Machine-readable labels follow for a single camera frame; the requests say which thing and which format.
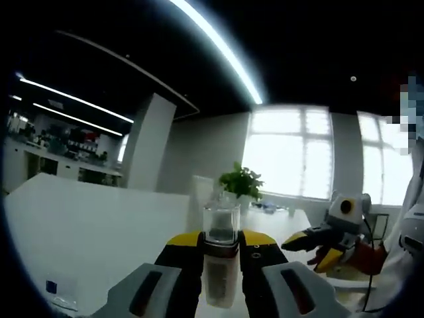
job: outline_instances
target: bright window light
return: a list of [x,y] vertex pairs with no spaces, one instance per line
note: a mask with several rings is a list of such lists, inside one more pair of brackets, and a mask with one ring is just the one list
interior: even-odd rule
[[332,140],[328,109],[261,110],[252,114],[242,165],[261,174],[260,191],[328,199]]
[[378,135],[378,126],[375,119],[366,113],[358,112],[358,114],[362,139],[367,141],[378,141],[380,137]]
[[234,68],[235,72],[240,77],[244,86],[246,86],[248,92],[252,96],[254,102],[256,104],[262,104],[262,100],[259,96],[258,91],[253,85],[252,80],[247,75],[246,71],[240,64],[239,60],[237,60],[233,51],[228,47],[227,43],[219,36],[217,31],[203,18],[191,5],[189,5],[184,0],[170,0],[174,5],[180,8],[186,15],[189,16],[191,20],[195,24],[197,24],[206,35],[212,40],[215,46],[221,51],[223,56],[228,60],[230,65]]
[[122,160],[124,159],[124,153],[125,153],[125,148],[127,147],[127,142],[128,142],[128,135],[126,134],[124,138],[122,138],[121,147],[119,149],[119,154],[118,154],[118,162],[122,162]]
[[330,134],[330,116],[326,110],[306,110],[306,131],[309,134]]
[[377,115],[358,112],[364,151],[363,192],[374,204],[401,206],[411,176],[412,157],[399,153],[407,148],[407,132]]
[[59,112],[59,111],[55,111],[55,110],[53,110],[53,109],[47,108],[47,107],[45,107],[45,106],[42,106],[42,105],[40,105],[40,104],[33,103],[33,105],[34,105],[34,106],[37,106],[37,107],[40,107],[40,108],[42,108],[42,109],[45,109],[45,110],[47,110],[47,111],[51,111],[52,113],[55,113],[55,114],[58,114],[58,115],[61,115],[61,116],[67,117],[67,118],[69,118],[69,119],[73,119],[73,120],[75,120],[75,121],[79,121],[80,123],[83,123],[83,124],[87,124],[87,125],[93,126],[93,127],[95,127],[95,128],[101,129],[101,130],[103,130],[103,131],[107,131],[108,133],[115,134],[115,135],[117,135],[117,136],[122,136],[122,134],[121,134],[121,133],[119,133],[119,132],[111,131],[110,129],[107,129],[107,128],[105,128],[105,127],[102,127],[102,126],[99,126],[99,125],[95,125],[95,124],[89,123],[88,121],[83,121],[82,119],[79,119],[79,118],[76,118],[76,117],[73,117],[73,116],[69,116],[69,115],[67,115],[67,114],[63,114],[63,113],[61,113],[61,112]]
[[300,110],[261,111],[252,118],[254,133],[300,133]]
[[121,115],[119,115],[119,114],[116,114],[116,113],[114,113],[114,112],[112,112],[112,111],[110,111],[110,110],[107,110],[107,109],[102,108],[102,107],[100,107],[100,106],[97,106],[97,105],[94,105],[94,104],[92,104],[92,103],[89,103],[88,101],[84,101],[83,99],[80,99],[80,98],[78,98],[78,97],[74,97],[74,96],[72,96],[72,95],[69,95],[69,94],[66,94],[66,93],[62,93],[61,91],[58,91],[58,90],[56,90],[56,89],[52,89],[52,88],[47,87],[47,86],[44,86],[44,85],[41,85],[41,84],[36,83],[36,82],[34,82],[34,81],[28,81],[28,80],[27,80],[27,79],[25,79],[25,78],[21,78],[21,79],[19,79],[19,80],[20,80],[20,81],[23,81],[24,83],[27,83],[27,84],[31,84],[31,85],[34,85],[34,86],[37,86],[37,87],[41,87],[41,88],[43,88],[43,89],[47,89],[48,91],[52,91],[53,93],[56,93],[56,94],[59,94],[59,95],[65,96],[65,97],[70,98],[70,99],[73,99],[74,101],[79,101],[80,103],[86,104],[86,105],[91,106],[91,107],[93,107],[93,108],[96,108],[96,109],[98,109],[98,110],[100,110],[100,111],[104,111],[105,113],[108,113],[108,114],[110,114],[110,115],[113,115],[113,116],[115,116],[115,117],[118,117],[118,118],[120,118],[120,119],[123,119],[124,121],[128,121],[129,123],[134,123],[134,121],[133,121],[132,119],[126,118],[126,117],[121,116]]
[[17,101],[22,101],[22,98],[20,98],[19,96],[12,95],[11,97],[12,97],[13,99],[16,99]]
[[364,146],[364,185],[363,192],[371,196],[375,204],[382,202],[383,169],[382,153],[378,147]]

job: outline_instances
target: pillar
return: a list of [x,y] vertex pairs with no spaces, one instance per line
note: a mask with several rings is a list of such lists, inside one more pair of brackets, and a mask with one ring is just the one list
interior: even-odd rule
[[175,110],[173,103],[155,93],[141,103],[123,157],[124,187],[155,191]]
[[364,161],[358,116],[331,113],[334,138],[333,190],[362,193]]

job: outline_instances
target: potted plant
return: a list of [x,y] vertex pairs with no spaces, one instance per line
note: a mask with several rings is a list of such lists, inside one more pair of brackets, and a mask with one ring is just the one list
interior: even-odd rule
[[243,168],[240,162],[235,162],[234,170],[219,178],[219,185],[223,186],[224,191],[233,193],[233,199],[240,203],[240,213],[245,214],[252,199],[258,201],[262,198],[259,187],[264,182],[259,181],[259,178],[260,174]]

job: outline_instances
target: green plant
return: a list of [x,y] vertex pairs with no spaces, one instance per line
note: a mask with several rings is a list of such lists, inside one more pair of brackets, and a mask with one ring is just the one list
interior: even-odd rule
[[242,195],[249,195],[255,200],[262,198],[259,187],[264,182],[259,181],[260,174],[255,174],[248,168],[242,168],[240,162],[234,163],[234,170],[223,174],[219,178],[219,184],[224,186],[224,190],[235,193],[237,199]]

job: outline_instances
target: window frame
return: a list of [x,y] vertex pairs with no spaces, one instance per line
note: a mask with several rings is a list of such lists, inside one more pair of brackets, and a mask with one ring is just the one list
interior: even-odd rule
[[[284,110],[296,110],[299,111],[300,116],[300,130],[299,132],[256,132],[252,128],[253,118],[255,114],[258,113],[270,113],[272,111],[275,111],[276,113],[284,111]],[[307,132],[307,111],[308,110],[324,110],[326,112],[326,115],[328,116],[329,120],[329,133],[328,134],[317,134],[312,132]],[[298,136],[302,139],[302,146],[303,146],[303,155],[302,155],[302,171],[300,176],[300,194],[299,195],[288,195],[284,193],[278,193],[278,192],[271,192],[271,191],[263,191],[260,190],[260,193],[268,194],[268,195],[277,195],[281,197],[288,197],[288,198],[301,198],[301,199],[308,199],[308,200],[315,200],[315,201],[328,201],[331,198],[331,194],[333,192],[333,180],[334,180],[334,138],[333,138],[333,125],[331,121],[331,113],[329,112],[328,107],[324,106],[315,106],[315,105],[284,105],[281,107],[261,107],[261,110],[253,111],[250,114],[249,118],[249,125],[247,130],[247,136],[246,136],[246,144],[245,149],[243,153],[243,161],[244,161],[244,155],[246,147],[248,146],[249,140],[252,136],[256,135],[278,135],[278,136]],[[306,160],[307,160],[307,142],[310,140],[324,140],[328,142],[330,146],[330,153],[331,153],[331,159],[330,159],[330,178],[329,178],[329,192],[327,194],[326,198],[322,197],[308,197],[303,195],[303,192],[305,190],[305,181],[306,181]]]

